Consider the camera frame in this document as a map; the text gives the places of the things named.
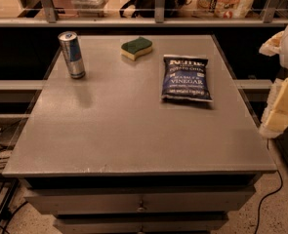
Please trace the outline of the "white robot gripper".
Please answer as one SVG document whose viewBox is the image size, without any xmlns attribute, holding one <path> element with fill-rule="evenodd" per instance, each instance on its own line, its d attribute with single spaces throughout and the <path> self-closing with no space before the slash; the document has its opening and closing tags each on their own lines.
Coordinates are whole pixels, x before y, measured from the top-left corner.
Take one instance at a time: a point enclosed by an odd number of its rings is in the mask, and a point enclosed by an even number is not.
<svg viewBox="0 0 288 234">
<path fill-rule="evenodd" d="M 280 65 L 288 69 L 288 25 L 270 37 L 259 49 L 268 57 L 279 55 Z M 271 85 L 259 133 L 265 138 L 276 138 L 288 128 L 288 77 L 276 78 Z"/>
</svg>

